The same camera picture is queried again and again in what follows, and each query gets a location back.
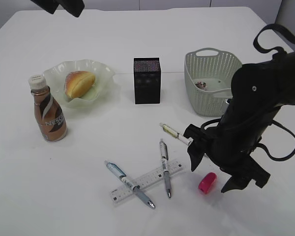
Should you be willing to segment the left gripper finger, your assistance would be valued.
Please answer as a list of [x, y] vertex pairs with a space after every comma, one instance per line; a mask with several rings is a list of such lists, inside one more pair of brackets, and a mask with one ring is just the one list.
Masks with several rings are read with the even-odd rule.
[[31, 1], [50, 14], [54, 14], [54, 12], [59, 6], [59, 3], [56, 0], [31, 0]]
[[76, 18], [81, 15], [85, 8], [83, 0], [57, 0], [57, 2], [64, 10]]

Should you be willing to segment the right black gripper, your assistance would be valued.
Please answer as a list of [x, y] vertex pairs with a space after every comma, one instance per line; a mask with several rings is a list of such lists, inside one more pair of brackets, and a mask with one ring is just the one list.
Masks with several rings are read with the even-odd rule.
[[205, 125], [218, 122], [213, 119], [201, 127], [190, 124], [184, 131], [184, 137], [191, 138], [187, 153], [190, 157], [191, 171], [195, 171], [204, 155], [231, 177], [221, 189], [221, 193], [231, 190], [243, 190], [249, 182], [254, 180], [255, 185], [263, 188], [270, 178], [270, 173], [264, 170], [246, 151], [241, 151], [232, 135], [218, 137], [221, 128]]

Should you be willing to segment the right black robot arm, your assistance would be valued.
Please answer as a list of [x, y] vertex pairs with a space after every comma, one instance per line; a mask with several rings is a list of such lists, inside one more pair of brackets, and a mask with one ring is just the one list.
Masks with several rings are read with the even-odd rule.
[[295, 105], [295, 52], [279, 52], [272, 60], [244, 64], [233, 75], [232, 99], [221, 118], [189, 125], [184, 136], [191, 138], [187, 152], [191, 170], [204, 155], [230, 175], [222, 193], [242, 190], [254, 180], [264, 187], [270, 174], [251, 156], [261, 143], [263, 132], [284, 105]]

